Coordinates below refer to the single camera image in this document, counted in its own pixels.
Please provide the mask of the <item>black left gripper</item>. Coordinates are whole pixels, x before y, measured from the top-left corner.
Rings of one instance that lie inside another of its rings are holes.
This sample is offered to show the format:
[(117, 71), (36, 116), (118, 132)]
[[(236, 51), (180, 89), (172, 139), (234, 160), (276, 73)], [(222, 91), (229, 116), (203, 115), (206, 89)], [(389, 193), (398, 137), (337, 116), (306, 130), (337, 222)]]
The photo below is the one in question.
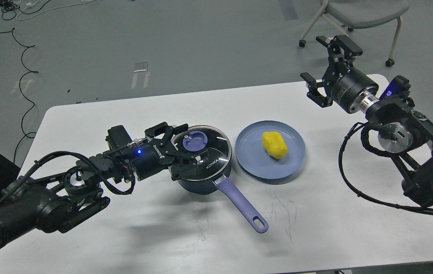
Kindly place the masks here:
[(173, 181), (195, 174), (197, 156), (206, 154), (208, 150), (204, 148), (199, 151), (176, 151), (171, 141), (174, 135), (181, 134), (188, 129), (187, 123), (171, 126), (164, 122), (144, 131), (145, 137), (129, 152), (129, 161), (138, 181), (147, 179), (169, 167)]

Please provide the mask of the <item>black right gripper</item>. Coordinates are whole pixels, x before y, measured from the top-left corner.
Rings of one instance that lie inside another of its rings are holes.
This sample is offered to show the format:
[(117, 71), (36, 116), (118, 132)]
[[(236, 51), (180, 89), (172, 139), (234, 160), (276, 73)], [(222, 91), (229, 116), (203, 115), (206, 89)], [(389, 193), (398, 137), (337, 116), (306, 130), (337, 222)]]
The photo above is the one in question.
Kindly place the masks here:
[[(317, 82), (307, 72), (300, 73), (307, 84), (307, 97), (321, 108), (332, 106), (334, 101), (348, 114), (357, 112), (358, 107), (354, 104), (359, 95), (364, 91), (376, 95), (379, 88), (377, 83), (354, 67), (353, 62), (362, 56), (363, 49), (347, 35), (317, 36), (316, 40), (327, 48), (328, 67), (322, 77), (324, 83)], [(324, 88), (327, 96), (323, 96), (319, 88)]]

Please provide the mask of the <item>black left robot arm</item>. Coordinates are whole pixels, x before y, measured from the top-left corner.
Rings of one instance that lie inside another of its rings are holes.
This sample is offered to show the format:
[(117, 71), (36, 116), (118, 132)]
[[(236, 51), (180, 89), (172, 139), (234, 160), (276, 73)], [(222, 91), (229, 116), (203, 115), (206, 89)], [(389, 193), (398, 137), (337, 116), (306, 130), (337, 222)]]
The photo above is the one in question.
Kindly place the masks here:
[(113, 194), (130, 195), (136, 181), (162, 170), (171, 179), (194, 175), (197, 156), (207, 152), (189, 126), (160, 123), (131, 139), (126, 129), (114, 126), (105, 140), (109, 150), (86, 157), (71, 151), (47, 154), (24, 176), (2, 190), (0, 198), (0, 249), (32, 229), (66, 233), (110, 204), (101, 185)]

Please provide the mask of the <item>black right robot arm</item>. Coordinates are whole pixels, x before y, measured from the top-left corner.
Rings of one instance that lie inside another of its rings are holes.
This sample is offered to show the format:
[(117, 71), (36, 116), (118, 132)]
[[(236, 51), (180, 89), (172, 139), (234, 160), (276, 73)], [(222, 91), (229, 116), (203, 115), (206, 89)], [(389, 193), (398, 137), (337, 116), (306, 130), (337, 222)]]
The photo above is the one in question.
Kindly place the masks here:
[[(328, 67), (316, 80), (307, 72), (307, 97), (319, 107), (340, 106), (348, 114), (364, 113), (366, 123), (355, 123), (340, 146), (338, 167), (345, 184), (358, 197), (375, 204), (433, 216), (433, 123), (410, 97), (410, 82), (398, 75), (377, 97), (379, 86), (353, 62), (362, 49), (346, 35), (317, 36), (328, 52)], [(389, 158), (398, 169), (404, 195), (416, 203), (406, 206), (380, 201), (354, 187), (343, 169), (349, 139), (360, 132), (361, 145), (370, 153)]]

